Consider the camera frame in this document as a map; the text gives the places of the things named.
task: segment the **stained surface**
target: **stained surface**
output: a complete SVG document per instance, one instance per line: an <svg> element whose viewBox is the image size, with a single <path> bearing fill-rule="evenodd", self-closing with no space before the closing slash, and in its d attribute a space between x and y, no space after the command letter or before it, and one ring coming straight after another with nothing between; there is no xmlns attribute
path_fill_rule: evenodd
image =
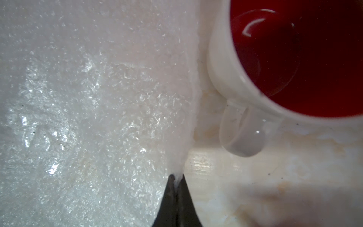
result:
<svg viewBox="0 0 363 227"><path fill-rule="evenodd" d="M284 121L261 153L242 158L223 150L219 123L226 99L205 65L220 0L200 12L202 98L196 143L185 178L203 226L362 226L363 126L322 127Z"/></svg>

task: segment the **black object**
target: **black object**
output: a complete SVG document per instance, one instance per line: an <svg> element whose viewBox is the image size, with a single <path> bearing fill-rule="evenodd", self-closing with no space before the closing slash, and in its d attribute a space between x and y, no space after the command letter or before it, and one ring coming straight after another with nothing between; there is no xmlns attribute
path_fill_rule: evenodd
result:
<svg viewBox="0 0 363 227"><path fill-rule="evenodd" d="M175 191L174 180L175 176L171 174L165 187L159 213L152 227L202 227L184 175L177 191Z"/></svg>

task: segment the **white surface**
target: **white surface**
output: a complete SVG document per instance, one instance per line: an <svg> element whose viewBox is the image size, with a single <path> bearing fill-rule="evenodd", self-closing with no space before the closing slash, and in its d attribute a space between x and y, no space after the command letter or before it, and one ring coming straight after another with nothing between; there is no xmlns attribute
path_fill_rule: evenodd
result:
<svg viewBox="0 0 363 227"><path fill-rule="evenodd" d="M363 127L284 121L250 158L223 150L219 124L226 99L205 60L219 0L202 0L198 70L201 109L185 177L202 224L242 227L363 225Z"/></svg>
<svg viewBox="0 0 363 227"><path fill-rule="evenodd" d="M198 2L2 1L0 226L149 226L192 145Z"/></svg>

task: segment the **plastic handle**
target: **plastic handle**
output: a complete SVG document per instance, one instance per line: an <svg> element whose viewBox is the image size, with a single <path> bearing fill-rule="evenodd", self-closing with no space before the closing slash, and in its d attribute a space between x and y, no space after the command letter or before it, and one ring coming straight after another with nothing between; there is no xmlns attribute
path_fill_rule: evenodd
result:
<svg viewBox="0 0 363 227"><path fill-rule="evenodd" d="M219 140L232 154L249 157L259 153L283 118L250 104L227 101L219 130Z"/></svg>

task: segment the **white plastic cup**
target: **white plastic cup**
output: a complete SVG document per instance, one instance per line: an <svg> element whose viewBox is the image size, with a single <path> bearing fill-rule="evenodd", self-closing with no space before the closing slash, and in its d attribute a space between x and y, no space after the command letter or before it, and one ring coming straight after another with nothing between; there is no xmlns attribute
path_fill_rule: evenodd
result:
<svg viewBox="0 0 363 227"><path fill-rule="evenodd" d="M224 149L242 157L259 153L284 118L329 126L362 124L363 115L313 117L291 111L266 97L247 76L238 59L232 40L230 5L231 0L222 0L207 55L211 81L228 99L219 131Z"/></svg>

